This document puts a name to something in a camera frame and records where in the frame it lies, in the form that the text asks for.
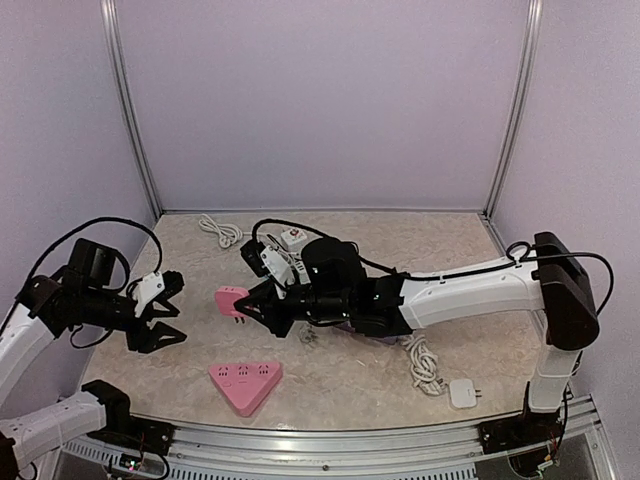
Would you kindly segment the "white charger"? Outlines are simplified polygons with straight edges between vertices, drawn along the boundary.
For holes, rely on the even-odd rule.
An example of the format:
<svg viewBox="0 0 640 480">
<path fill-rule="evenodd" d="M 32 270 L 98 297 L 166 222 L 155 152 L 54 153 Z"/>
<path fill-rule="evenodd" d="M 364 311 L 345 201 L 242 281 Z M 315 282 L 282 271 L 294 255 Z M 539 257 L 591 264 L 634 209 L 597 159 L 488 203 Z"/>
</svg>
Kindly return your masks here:
<svg viewBox="0 0 640 480">
<path fill-rule="evenodd" d="M 478 399 L 482 397 L 482 390 L 468 378 L 454 379 L 448 384 L 450 405 L 457 410 L 475 408 Z"/>
</svg>

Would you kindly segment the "pink triangular power strip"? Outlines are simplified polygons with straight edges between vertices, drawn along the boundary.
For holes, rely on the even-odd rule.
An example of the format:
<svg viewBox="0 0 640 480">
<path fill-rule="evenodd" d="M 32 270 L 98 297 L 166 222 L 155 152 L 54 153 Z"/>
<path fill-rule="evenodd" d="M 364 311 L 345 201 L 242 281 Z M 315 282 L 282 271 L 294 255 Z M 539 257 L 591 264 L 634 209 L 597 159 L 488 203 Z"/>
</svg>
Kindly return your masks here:
<svg viewBox="0 0 640 480">
<path fill-rule="evenodd" d="M 280 362 L 216 363 L 209 376 L 232 410 L 247 418 L 260 407 L 283 376 Z"/>
</svg>

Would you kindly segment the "white cube socket adapter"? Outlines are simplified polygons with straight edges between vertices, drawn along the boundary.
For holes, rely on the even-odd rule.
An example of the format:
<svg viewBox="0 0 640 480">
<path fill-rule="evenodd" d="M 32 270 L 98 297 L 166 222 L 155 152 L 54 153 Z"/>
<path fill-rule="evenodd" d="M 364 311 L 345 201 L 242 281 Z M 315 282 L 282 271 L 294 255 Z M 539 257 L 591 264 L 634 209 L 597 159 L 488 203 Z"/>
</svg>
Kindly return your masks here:
<svg viewBox="0 0 640 480">
<path fill-rule="evenodd" d="M 280 238 L 289 252 L 298 252 L 308 242 L 308 236 L 297 227 L 290 227 L 281 232 Z"/>
</svg>

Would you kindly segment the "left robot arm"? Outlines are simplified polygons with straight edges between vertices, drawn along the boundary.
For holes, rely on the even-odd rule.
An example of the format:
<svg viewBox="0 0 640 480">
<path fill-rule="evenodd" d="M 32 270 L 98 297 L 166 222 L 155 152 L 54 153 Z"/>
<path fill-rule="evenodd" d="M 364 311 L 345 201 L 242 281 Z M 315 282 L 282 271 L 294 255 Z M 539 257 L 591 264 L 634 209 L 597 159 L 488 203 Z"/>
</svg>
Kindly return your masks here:
<svg viewBox="0 0 640 480">
<path fill-rule="evenodd" d="M 107 335 L 125 334 L 132 352 L 149 354 L 185 341 L 165 324 L 178 308 L 172 297 L 184 287 L 177 271 L 159 266 L 139 279 L 129 277 L 121 252 L 78 238 L 68 262 L 53 275 L 30 270 L 1 325 L 1 396 L 8 397 L 27 368 L 65 331 L 84 326 Z M 18 479 L 36 460 L 89 434 L 107 443 L 164 459 L 173 426 L 130 413 L 130 398 L 111 384 L 95 380 L 69 398 L 1 423 L 1 476 Z"/>
</svg>

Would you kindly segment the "white power strip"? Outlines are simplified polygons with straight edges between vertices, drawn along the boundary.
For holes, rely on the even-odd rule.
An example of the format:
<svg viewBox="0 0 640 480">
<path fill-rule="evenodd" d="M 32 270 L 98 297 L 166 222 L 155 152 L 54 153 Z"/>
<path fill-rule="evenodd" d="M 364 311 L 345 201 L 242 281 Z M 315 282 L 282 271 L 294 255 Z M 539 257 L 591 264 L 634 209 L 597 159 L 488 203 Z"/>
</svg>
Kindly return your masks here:
<svg viewBox="0 0 640 480">
<path fill-rule="evenodd" d="M 250 231 L 244 231 L 232 223 L 218 223 L 208 214 L 200 216 L 199 227 L 206 233 L 216 234 L 221 249 L 229 249 L 236 244 L 244 245 L 251 238 Z M 258 237 L 262 239 L 264 244 L 272 246 L 290 263 L 294 269 L 295 278 L 301 284 L 308 283 L 309 276 L 301 259 L 302 249 L 298 252 L 289 252 L 280 238 L 281 232 L 278 235 L 259 233 Z"/>
</svg>

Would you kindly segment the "purple power strip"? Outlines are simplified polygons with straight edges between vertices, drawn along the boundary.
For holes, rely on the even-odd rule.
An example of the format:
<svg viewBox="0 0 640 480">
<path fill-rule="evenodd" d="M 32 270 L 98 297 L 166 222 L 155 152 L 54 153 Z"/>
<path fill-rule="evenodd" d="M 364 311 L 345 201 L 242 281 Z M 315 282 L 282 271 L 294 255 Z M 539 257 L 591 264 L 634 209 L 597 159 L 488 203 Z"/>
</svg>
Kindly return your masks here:
<svg viewBox="0 0 640 480">
<path fill-rule="evenodd" d="M 410 360 L 410 375 L 413 387 L 430 397 L 438 397 L 445 393 L 446 384 L 439 374 L 438 356 L 433 353 L 423 334 L 370 337 L 386 345 L 400 345 Z"/>
</svg>

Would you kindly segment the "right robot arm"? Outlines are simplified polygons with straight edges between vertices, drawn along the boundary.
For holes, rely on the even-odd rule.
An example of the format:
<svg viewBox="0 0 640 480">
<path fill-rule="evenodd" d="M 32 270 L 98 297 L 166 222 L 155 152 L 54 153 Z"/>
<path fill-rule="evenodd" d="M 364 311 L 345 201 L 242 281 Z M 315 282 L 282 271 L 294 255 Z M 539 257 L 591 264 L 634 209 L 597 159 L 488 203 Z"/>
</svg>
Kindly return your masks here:
<svg viewBox="0 0 640 480">
<path fill-rule="evenodd" d="M 316 326 L 348 323 L 371 338 L 410 335 L 458 318 L 509 311 L 542 312 L 543 345 L 526 387 L 526 410 L 515 416 L 514 438 L 535 442 L 551 424 L 581 358 L 600 334 L 603 302 L 593 297 L 581 259 L 603 262 L 592 252 L 571 252 L 552 232 L 515 242 L 505 255 L 468 269 L 411 274 L 364 258 L 358 247 L 313 229 L 299 258 L 308 279 L 258 238 L 258 221 L 241 256 L 262 283 L 234 303 L 235 316 L 254 319 L 284 338 L 296 321 Z"/>
</svg>

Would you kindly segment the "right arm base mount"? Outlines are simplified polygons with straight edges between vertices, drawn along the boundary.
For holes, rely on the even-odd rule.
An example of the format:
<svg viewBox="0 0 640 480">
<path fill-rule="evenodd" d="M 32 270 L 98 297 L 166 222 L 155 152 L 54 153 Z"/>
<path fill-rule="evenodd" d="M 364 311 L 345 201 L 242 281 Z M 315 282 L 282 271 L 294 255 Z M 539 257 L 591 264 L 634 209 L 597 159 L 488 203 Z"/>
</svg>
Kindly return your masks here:
<svg viewBox="0 0 640 480">
<path fill-rule="evenodd" d="M 529 400 L 530 383 L 527 383 L 521 412 L 478 425 L 479 441 L 485 455 L 560 441 L 564 437 L 568 418 L 566 395 L 561 395 L 560 407 L 552 413 L 533 412 Z"/>
</svg>

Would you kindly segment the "pink charger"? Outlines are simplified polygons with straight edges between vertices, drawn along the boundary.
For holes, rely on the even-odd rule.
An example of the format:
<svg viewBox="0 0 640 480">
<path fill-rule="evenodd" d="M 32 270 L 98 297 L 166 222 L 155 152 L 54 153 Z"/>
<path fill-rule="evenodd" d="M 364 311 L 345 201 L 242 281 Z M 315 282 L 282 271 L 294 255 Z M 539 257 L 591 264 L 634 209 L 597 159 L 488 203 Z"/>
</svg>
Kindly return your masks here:
<svg viewBox="0 0 640 480">
<path fill-rule="evenodd" d="M 237 324 L 244 324 L 246 316 L 236 310 L 235 303 L 248 295 L 245 288 L 222 286 L 215 291 L 214 299 L 221 315 L 233 318 Z"/>
</svg>

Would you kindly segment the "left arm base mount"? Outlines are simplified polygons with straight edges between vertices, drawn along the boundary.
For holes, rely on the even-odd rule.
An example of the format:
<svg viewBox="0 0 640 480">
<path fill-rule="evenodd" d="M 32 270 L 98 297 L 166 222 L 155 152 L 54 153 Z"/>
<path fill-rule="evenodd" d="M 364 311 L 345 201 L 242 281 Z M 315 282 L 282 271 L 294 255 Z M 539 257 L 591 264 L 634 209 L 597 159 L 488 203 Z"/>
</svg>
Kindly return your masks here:
<svg viewBox="0 0 640 480">
<path fill-rule="evenodd" d="M 90 438 L 143 453 L 168 453 L 176 429 L 174 425 L 133 416 L 129 396 L 103 380 L 85 383 L 81 391 L 93 395 L 106 413 L 105 426 L 89 432 Z"/>
</svg>

